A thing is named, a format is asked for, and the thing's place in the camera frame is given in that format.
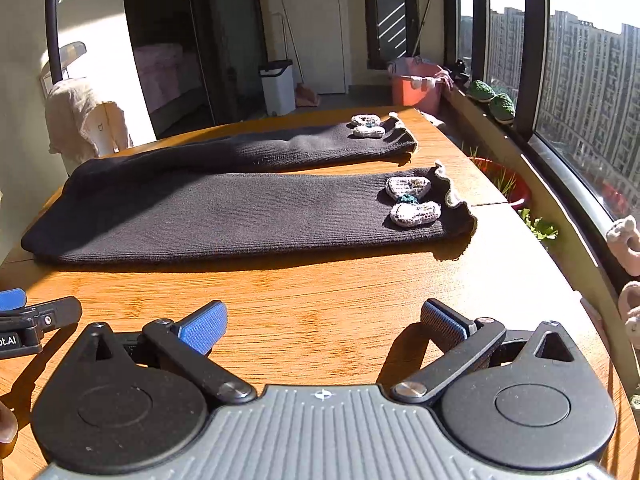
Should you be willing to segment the left gloved hand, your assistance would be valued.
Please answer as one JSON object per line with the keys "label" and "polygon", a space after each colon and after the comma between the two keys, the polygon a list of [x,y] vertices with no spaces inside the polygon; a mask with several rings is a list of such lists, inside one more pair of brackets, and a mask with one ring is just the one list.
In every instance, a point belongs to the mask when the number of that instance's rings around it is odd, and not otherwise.
{"label": "left gloved hand", "polygon": [[0,452],[1,457],[11,452],[18,433],[18,421],[6,404],[0,403]]}

